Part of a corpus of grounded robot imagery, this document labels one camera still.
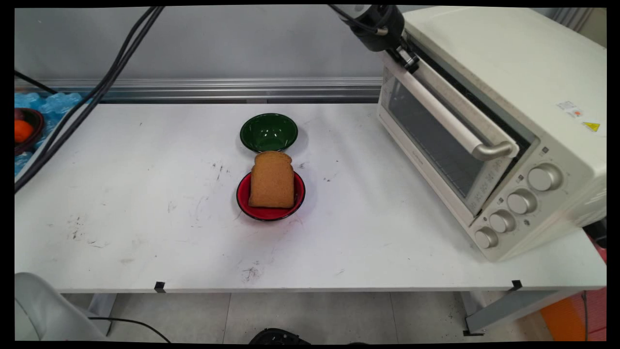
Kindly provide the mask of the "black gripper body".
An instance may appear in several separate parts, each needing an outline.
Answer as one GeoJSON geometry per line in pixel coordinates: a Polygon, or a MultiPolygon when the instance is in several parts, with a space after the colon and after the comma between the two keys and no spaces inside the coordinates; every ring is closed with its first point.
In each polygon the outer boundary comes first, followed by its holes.
{"type": "Polygon", "coordinates": [[[348,22],[352,32],[372,52],[387,51],[402,44],[404,17],[396,5],[370,5],[348,22]]]}

